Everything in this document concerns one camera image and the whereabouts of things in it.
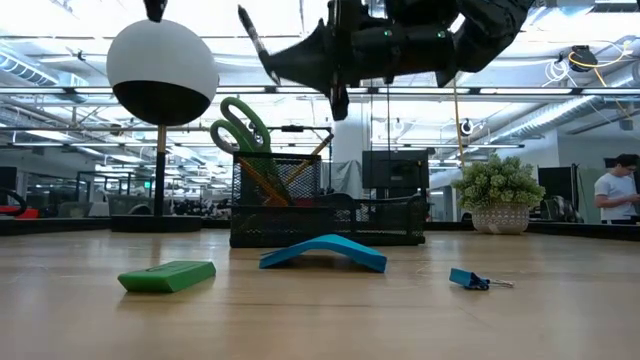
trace green scissors handle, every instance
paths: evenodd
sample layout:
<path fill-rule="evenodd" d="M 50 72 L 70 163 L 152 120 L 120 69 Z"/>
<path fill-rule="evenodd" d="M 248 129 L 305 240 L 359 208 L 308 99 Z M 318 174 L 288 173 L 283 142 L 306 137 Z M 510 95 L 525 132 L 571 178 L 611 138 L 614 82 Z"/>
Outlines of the green scissors handle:
<path fill-rule="evenodd" d="M 256 141 L 253 132 L 247 128 L 238 117 L 231 112 L 230 106 L 236 107 L 242 112 L 253 125 L 255 125 L 257 133 L 262 138 L 262 143 Z M 242 100 L 227 97 L 220 103 L 220 112 L 225 119 L 217 120 L 211 125 L 209 133 L 213 143 L 220 150 L 232 154 L 234 151 L 242 152 L 271 152 L 271 134 L 269 129 L 264 125 L 262 119 Z M 231 136 L 238 142 L 238 146 L 234 147 L 220 137 L 220 128 L 227 130 Z"/>

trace white sphere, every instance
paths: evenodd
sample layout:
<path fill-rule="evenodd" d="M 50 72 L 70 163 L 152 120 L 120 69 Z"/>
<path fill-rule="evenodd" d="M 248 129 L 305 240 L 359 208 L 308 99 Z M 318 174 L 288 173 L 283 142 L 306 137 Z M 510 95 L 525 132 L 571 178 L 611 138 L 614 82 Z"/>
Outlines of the white sphere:
<path fill-rule="evenodd" d="M 198 118 L 220 79 L 204 41 L 169 20 L 143 20 L 122 30 L 107 54 L 107 77 L 129 112 L 156 125 Z"/>

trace potted plant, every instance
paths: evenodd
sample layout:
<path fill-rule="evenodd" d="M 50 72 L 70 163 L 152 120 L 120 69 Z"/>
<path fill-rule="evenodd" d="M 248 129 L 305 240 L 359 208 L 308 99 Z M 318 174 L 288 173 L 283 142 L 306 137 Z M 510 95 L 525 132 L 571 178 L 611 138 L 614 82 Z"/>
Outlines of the potted plant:
<path fill-rule="evenodd" d="M 492 154 L 486 163 L 462 170 L 451 185 L 460 191 L 460 206 L 472 213 L 476 230 L 491 234 L 521 234 L 529 225 L 529 208 L 542 200 L 545 189 L 532 177 L 533 166 L 517 157 Z"/>

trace desk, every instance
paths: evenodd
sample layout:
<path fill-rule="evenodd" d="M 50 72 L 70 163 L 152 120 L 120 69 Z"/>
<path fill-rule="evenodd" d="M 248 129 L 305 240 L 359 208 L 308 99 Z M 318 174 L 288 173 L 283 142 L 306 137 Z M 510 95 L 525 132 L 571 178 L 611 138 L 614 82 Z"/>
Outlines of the desk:
<path fill-rule="evenodd" d="M 0 349 L 13 359 L 637 359 L 640 245 L 427 233 L 386 274 L 314 256 L 259 270 L 228 230 L 0 238 Z M 212 259 L 215 279 L 125 295 L 119 273 Z M 451 267 L 516 282 L 466 291 Z"/>

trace white plant pot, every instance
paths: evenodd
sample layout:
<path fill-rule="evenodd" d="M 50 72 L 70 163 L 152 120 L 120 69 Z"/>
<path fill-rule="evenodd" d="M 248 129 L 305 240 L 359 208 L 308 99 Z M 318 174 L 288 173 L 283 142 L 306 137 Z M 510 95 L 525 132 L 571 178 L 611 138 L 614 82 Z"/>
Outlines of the white plant pot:
<path fill-rule="evenodd" d="M 472 212 L 473 227 L 485 234 L 522 234 L 529 226 L 529 207 L 500 203 Z"/>

